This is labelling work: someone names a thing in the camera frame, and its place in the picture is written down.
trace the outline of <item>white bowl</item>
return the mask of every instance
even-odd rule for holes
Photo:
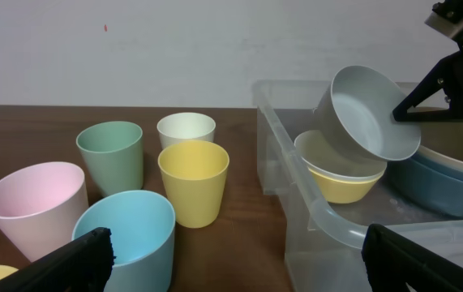
[[[343,157],[318,130],[303,132],[294,140],[294,146],[309,168],[343,182],[370,181],[386,170],[387,163],[384,161],[355,161]]]

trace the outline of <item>robotic arm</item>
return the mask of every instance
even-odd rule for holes
[[[459,51],[441,59],[422,82],[393,110],[398,122],[463,122],[463,0],[436,3],[426,24],[451,38]],[[408,113],[428,97],[444,90],[449,109]]]

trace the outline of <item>pink cup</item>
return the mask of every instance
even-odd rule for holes
[[[32,262],[67,244],[87,210],[85,174],[68,162],[46,162],[0,180],[0,230]]]

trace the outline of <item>bowl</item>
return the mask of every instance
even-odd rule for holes
[[[463,181],[460,179],[441,174],[414,158],[390,163],[388,176],[393,186],[415,203],[463,218]]]
[[[417,158],[433,169],[463,180],[463,123],[423,123]]]
[[[380,175],[366,182],[346,182],[329,178],[309,167],[312,177],[318,184],[323,197],[330,203],[349,204],[362,199],[368,191],[377,183]]]
[[[303,132],[294,140],[294,146],[325,199],[331,203],[347,204],[360,200],[386,170],[384,161],[343,157],[319,130]]]
[[[401,161],[420,145],[417,124],[393,119],[393,109],[404,99],[400,88],[383,74],[350,66],[334,76],[315,114],[320,130],[343,156]]]

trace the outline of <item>transparent storage bin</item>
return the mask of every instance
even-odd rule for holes
[[[277,195],[287,218],[285,264],[294,290],[371,291],[361,248],[380,223],[463,267],[463,220],[415,206],[383,177],[360,201],[329,204],[294,147],[319,127],[314,108],[329,82],[259,81],[257,168],[265,195]],[[416,84],[400,84],[409,92]]]

